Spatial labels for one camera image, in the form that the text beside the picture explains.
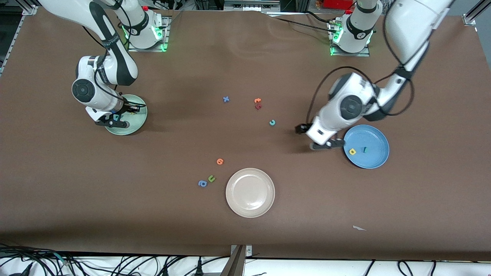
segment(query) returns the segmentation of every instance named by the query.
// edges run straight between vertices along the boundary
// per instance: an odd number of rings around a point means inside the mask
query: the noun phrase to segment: white paper scrap
[[[358,227],[358,226],[354,226],[354,225],[353,225],[353,228],[356,229],[356,230],[360,230],[360,231],[366,231],[365,229],[363,229],[361,227]]]

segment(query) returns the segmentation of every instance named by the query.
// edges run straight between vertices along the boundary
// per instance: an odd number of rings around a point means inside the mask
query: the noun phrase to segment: black cable
[[[155,266],[157,269],[155,270],[154,276],[157,276],[157,273],[159,273],[159,260],[157,258],[155,258]]]
[[[111,96],[111,97],[114,97],[114,98],[116,98],[116,99],[118,99],[118,100],[120,100],[120,101],[127,102],[128,104],[133,105],[133,106],[135,106],[135,107],[140,107],[140,108],[143,108],[143,107],[147,106],[147,105],[145,105],[145,104],[134,103],[134,102],[127,101],[127,100],[125,100],[125,99],[123,99],[123,98],[120,98],[120,97],[118,97],[118,96],[116,96],[116,95],[114,95],[114,94],[112,94],[112,93],[110,93],[110,92],[106,91],[104,88],[102,88],[102,87],[99,85],[99,83],[97,82],[96,73],[97,73],[97,70],[99,70],[99,68],[102,66],[102,64],[103,64],[104,60],[106,59],[106,56],[107,56],[107,55],[108,55],[108,50],[106,49],[106,53],[104,54],[103,59],[102,59],[100,62],[98,62],[98,63],[97,63],[97,65],[96,65],[96,70],[94,70],[94,82],[95,82],[95,84],[97,85],[97,87],[99,87],[99,88],[100,88],[102,91],[104,91],[104,92],[105,92],[107,95],[109,95],[109,96]]]
[[[130,47],[130,37],[131,37],[131,26],[132,26],[131,25],[131,21],[130,21],[130,17],[128,16],[128,14],[126,13],[125,9],[123,8],[123,6],[121,6],[121,4],[118,1],[115,1],[114,6],[116,6],[117,8],[120,8],[123,11],[124,15],[126,16],[126,19],[128,19],[128,28],[129,28],[128,38],[126,39],[125,43],[123,43],[123,46],[128,45],[128,48],[129,48]]]
[[[419,46],[418,50],[416,50],[410,58],[407,59],[406,62],[402,62],[401,59],[396,55],[396,53],[394,52],[394,49],[392,49],[388,39],[387,39],[387,32],[386,32],[386,22],[387,22],[387,17],[389,15],[389,12],[390,10],[392,9],[394,5],[391,5],[389,7],[389,9],[387,10],[387,13],[385,14],[385,16],[383,17],[383,23],[382,23],[382,35],[383,35],[383,39],[385,41],[385,44],[387,45],[387,48],[389,49],[390,53],[394,56],[394,58],[397,60],[397,62],[401,65],[401,66],[405,66],[409,61],[411,61],[411,59],[413,57],[415,57],[419,51],[425,46],[426,42],[430,39],[430,37],[433,35],[434,31],[435,30],[432,30],[430,32],[430,34],[428,35],[428,37],[424,40],[424,42]]]
[[[129,275],[132,275],[132,274],[133,274],[133,272],[134,272],[134,271],[135,271],[137,268],[139,268],[141,265],[143,265],[144,263],[146,263],[146,262],[148,262],[148,261],[150,261],[150,260],[152,260],[152,259],[156,259],[156,258],[157,258],[157,256],[153,256],[153,257],[150,257],[150,258],[148,258],[148,259],[144,260],[144,261],[143,261],[143,262],[141,262],[139,265],[135,266],[135,267],[134,267],[134,268],[133,268],[133,269],[132,269],[130,272],[128,272],[128,274],[129,274]]]
[[[409,265],[408,265],[408,263],[407,263],[406,261],[398,261],[398,262],[397,262],[397,268],[399,269],[399,271],[401,272],[401,274],[402,274],[402,275],[404,275],[404,276],[408,276],[406,273],[404,273],[404,272],[402,271],[402,269],[401,269],[401,264],[405,264],[405,266],[406,266],[406,267],[408,268],[408,270],[409,270],[409,274],[410,274],[411,276],[414,276],[414,275],[412,274],[411,268],[409,268]]]
[[[89,266],[88,264],[86,264],[84,262],[80,262],[80,263],[83,264],[83,265],[85,265],[86,267],[92,269],[92,270],[102,271],[102,272],[107,272],[107,273],[113,273],[114,272],[114,271],[107,270],[107,269],[95,268],[95,267]],[[115,276],[130,276],[130,275],[124,274],[124,273],[116,273]]]
[[[208,261],[206,261],[206,262],[202,263],[202,264],[201,264],[201,266],[204,266],[204,265],[206,265],[206,264],[207,264],[207,263],[209,263],[209,262],[213,262],[213,261],[216,261],[216,260],[218,260],[218,259],[223,259],[223,258],[228,258],[228,257],[230,257],[230,256],[222,256],[222,257],[217,257],[217,258],[214,258],[214,259],[211,259],[211,260],[208,260]],[[191,274],[193,271],[195,271],[197,268],[198,268],[198,267],[195,267],[195,268],[191,269],[191,270],[190,270],[188,273],[184,274],[184,276],[188,276],[188,275],[189,275],[189,274]]]
[[[174,258],[174,259],[172,259],[172,260],[171,260],[171,261],[170,261],[168,264],[165,264],[165,265],[164,265],[164,267],[162,267],[162,269],[161,269],[161,270],[160,270],[160,272],[157,274],[157,276],[163,275],[163,274],[164,274],[164,273],[167,271],[167,269],[168,269],[168,268],[169,268],[171,265],[173,265],[173,264],[177,263],[179,260],[182,260],[182,259],[184,259],[184,258],[186,258],[186,256],[179,256],[179,257],[175,257],[175,258]]]
[[[332,75],[332,73],[334,73],[336,71],[339,71],[341,69],[352,69],[352,70],[355,70],[358,73],[360,73],[362,76],[364,76],[368,80],[368,82],[370,83],[370,85],[373,85],[372,80],[365,73],[363,73],[358,68],[355,68],[355,67],[352,67],[352,66],[341,66],[341,67],[338,67],[338,68],[330,71],[327,75],[324,76],[324,78],[322,79],[322,81],[319,83],[319,85],[315,89],[314,95],[312,96],[312,100],[310,101],[310,106],[309,106],[308,111],[307,111],[307,117],[305,119],[305,123],[306,124],[309,124],[311,122],[310,121],[310,113],[312,112],[312,108],[314,106],[315,98],[316,98],[317,94],[319,93],[319,90],[321,89],[322,85],[327,80],[327,78],[329,78],[329,76]]]
[[[18,258],[18,257],[17,257],[17,256],[15,256],[15,257],[12,257],[12,258],[8,259],[8,260],[7,260],[7,261],[5,261],[3,264],[1,264],[1,265],[0,265],[0,267],[2,267],[4,264],[6,264],[6,263],[10,262],[11,260],[13,260],[13,259],[17,259],[17,258]]]
[[[97,44],[101,45],[101,47],[104,47],[97,39],[95,39],[95,37],[89,32],[89,30],[87,30],[87,28],[85,26],[82,26],[82,28],[88,33],[88,35],[90,35],[90,37],[92,37],[92,39],[97,42]]]
[[[119,269],[118,269],[118,273],[123,272],[123,270],[124,270],[124,269],[125,269],[127,266],[129,266],[131,263],[133,263],[134,261],[136,261],[136,260],[138,260],[138,259],[140,259],[140,258],[142,258],[142,257],[143,257],[143,256],[137,256],[135,259],[133,259],[133,260],[129,261],[129,262],[128,262],[127,264],[125,264],[123,267],[121,267],[121,266],[120,266],[120,267],[119,267]]]
[[[435,261],[435,260],[433,260],[432,262],[433,262],[433,266],[432,266],[432,268],[431,268],[430,276],[433,276],[433,273],[435,272],[435,268],[436,268],[436,261]],[[406,266],[406,268],[408,269],[409,274],[410,274],[411,276],[413,276],[412,271],[411,271],[411,268],[409,268],[408,263],[406,263],[406,261],[403,261],[403,260],[401,260],[401,261],[398,261],[398,262],[397,262],[397,268],[399,269],[399,271],[401,272],[401,274],[402,274],[402,275],[404,275],[404,276],[408,276],[407,274],[405,274],[405,273],[402,271],[402,269],[401,269],[401,264],[404,264],[404,265]]]
[[[377,105],[379,106],[379,110],[382,114],[386,115],[386,116],[399,116],[401,115],[402,113],[406,112],[409,107],[412,105],[413,101],[414,101],[414,96],[415,96],[415,88],[414,88],[414,83],[412,82],[412,80],[408,79],[407,80],[409,82],[409,85],[410,85],[410,88],[411,88],[411,91],[410,91],[410,96],[409,96],[409,101],[408,103],[406,104],[406,106],[399,112],[396,112],[396,113],[387,113],[385,112],[382,107],[380,106],[379,102],[377,101]]]
[[[430,272],[430,276],[433,276],[433,273],[435,272],[435,268],[436,268],[436,261],[433,260],[433,267],[431,268],[431,272]]]
[[[301,26],[305,26],[305,27],[309,27],[309,28],[314,28],[314,29],[319,29],[319,30],[325,30],[327,32],[336,32],[335,30],[331,30],[331,29],[320,28],[320,27],[316,27],[316,26],[312,26],[312,25],[307,25],[307,24],[304,24],[304,23],[295,22],[295,21],[291,21],[291,20],[287,20],[287,19],[283,19],[283,18],[277,18],[277,17],[275,17],[275,18],[278,19],[278,20],[281,20],[281,21],[290,22],[290,23],[293,23],[293,24],[297,24],[297,25],[301,25]]]
[[[353,2],[353,4],[349,8],[347,8],[346,10],[351,9],[355,4],[356,4],[356,1]],[[309,10],[306,10],[303,13],[308,13],[308,14],[312,15],[313,17],[315,17],[315,19],[319,20],[320,22],[324,22],[324,23],[329,23],[329,21],[336,19],[336,17],[334,17],[332,19],[329,19],[329,20],[322,19],[322,18],[318,17],[315,13],[313,13],[313,12],[311,12]]]
[[[374,263],[375,263],[375,259],[372,260],[372,262],[370,263],[370,265],[367,268],[367,271],[365,272],[365,274],[363,276],[368,276],[368,274],[370,273],[370,269],[372,269],[372,266]]]
[[[48,276],[47,271],[51,274],[51,276],[56,276],[53,273],[53,271],[45,263],[43,263],[39,258],[35,257],[34,255],[31,255],[31,254],[29,254],[27,252],[19,251],[15,247],[9,247],[9,248],[11,248],[12,250],[16,251],[19,255],[25,256],[25,257],[27,257],[27,258],[29,258],[31,260],[34,260],[36,263],[38,263],[39,265],[41,265],[41,267],[43,268],[43,271],[44,271],[44,275],[45,276]]]
[[[309,10],[306,10],[303,13],[308,13],[308,14],[312,15],[313,17],[315,17],[315,19],[319,20],[320,22],[329,23],[329,20],[322,19],[322,18],[318,17],[315,13],[313,13]]]
[[[163,5],[163,4],[161,4],[161,3],[158,3],[158,4],[159,4],[159,6],[160,6],[160,7],[164,8],[164,9],[166,9],[166,10],[168,10],[168,9],[169,9],[168,7],[164,6],[164,5]]]

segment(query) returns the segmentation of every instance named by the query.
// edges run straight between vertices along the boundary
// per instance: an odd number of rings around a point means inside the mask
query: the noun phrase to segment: white floor
[[[147,259],[141,258],[132,263],[122,273],[129,272],[133,267]],[[213,257],[203,257],[202,261]],[[80,257],[77,258],[91,266],[113,270],[119,264],[121,257]],[[168,270],[169,276],[184,276],[191,269],[196,267],[198,257],[187,257],[178,261]],[[203,266],[203,272],[219,273],[225,266],[228,258],[216,260]],[[157,269],[160,269],[165,261],[165,257],[159,257],[158,261],[148,261],[136,271],[141,276],[154,276]],[[22,262],[20,259],[12,260],[3,267],[0,267],[0,276],[8,276],[13,273],[21,273],[30,261]],[[368,268],[370,261],[330,261],[330,260],[246,260],[244,276],[256,276],[266,273],[265,276],[363,276]],[[414,276],[429,276],[432,262],[408,262]],[[85,270],[89,276],[110,276],[110,273]],[[63,275],[72,275],[68,267],[63,267]],[[44,276],[44,272],[39,264],[34,264],[29,276]],[[376,261],[368,274],[369,276],[402,276],[397,268],[396,261]],[[437,262],[434,276],[489,276],[491,275],[490,263],[466,263],[466,262]]]

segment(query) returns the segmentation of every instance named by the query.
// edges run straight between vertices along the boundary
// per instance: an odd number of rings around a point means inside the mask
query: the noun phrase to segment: green plate
[[[142,100],[142,98],[135,96],[135,95],[123,95],[125,99],[127,99],[130,102],[138,103],[138,104],[145,104],[145,102]],[[106,129],[111,132],[114,135],[129,135],[131,133],[134,133],[135,131],[139,130],[143,124],[145,123],[145,120],[147,119],[147,107],[140,108],[140,112],[138,113],[129,113],[125,112],[121,114],[121,117],[119,117],[120,121],[126,121],[130,124],[129,127],[127,128],[109,128],[106,127]]]

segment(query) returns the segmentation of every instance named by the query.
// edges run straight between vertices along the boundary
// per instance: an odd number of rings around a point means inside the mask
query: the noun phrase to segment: plate
[[[361,168],[378,168],[389,158],[389,142],[383,133],[369,125],[357,125],[344,135],[344,153]]]
[[[145,104],[145,102],[143,101],[142,98],[135,96],[135,95],[126,94],[126,95],[123,95],[123,97],[130,102],[134,102],[137,104]],[[147,119],[147,114],[148,114],[147,107],[140,108],[140,111],[137,113],[125,112],[125,113],[121,114],[121,116],[119,117],[119,120],[128,122],[130,124],[129,127],[127,127],[127,128],[109,128],[109,127],[106,127],[106,129],[115,135],[129,135],[129,134],[139,130],[143,126],[143,124],[145,123],[145,120]]]
[[[264,215],[273,205],[274,184],[260,169],[244,168],[234,173],[225,190],[228,206],[244,218]]]

